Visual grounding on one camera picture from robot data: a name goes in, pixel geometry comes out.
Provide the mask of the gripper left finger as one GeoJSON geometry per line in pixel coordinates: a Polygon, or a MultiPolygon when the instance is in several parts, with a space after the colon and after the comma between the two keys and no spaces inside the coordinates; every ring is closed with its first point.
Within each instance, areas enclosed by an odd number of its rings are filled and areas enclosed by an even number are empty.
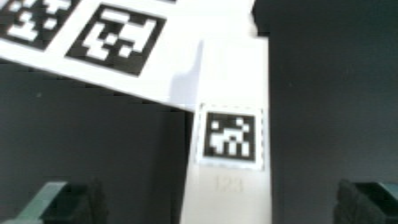
{"type": "Polygon", "coordinates": [[[47,182],[6,224],[108,224],[101,183],[47,182]]]}

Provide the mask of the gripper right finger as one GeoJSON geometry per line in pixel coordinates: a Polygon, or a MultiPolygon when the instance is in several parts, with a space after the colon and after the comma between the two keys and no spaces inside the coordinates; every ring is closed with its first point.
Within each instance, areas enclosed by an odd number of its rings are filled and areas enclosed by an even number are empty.
{"type": "Polygon", "coordinates": [[[335,224],[398,224],[398,183],[339,181],[335,224]]]}

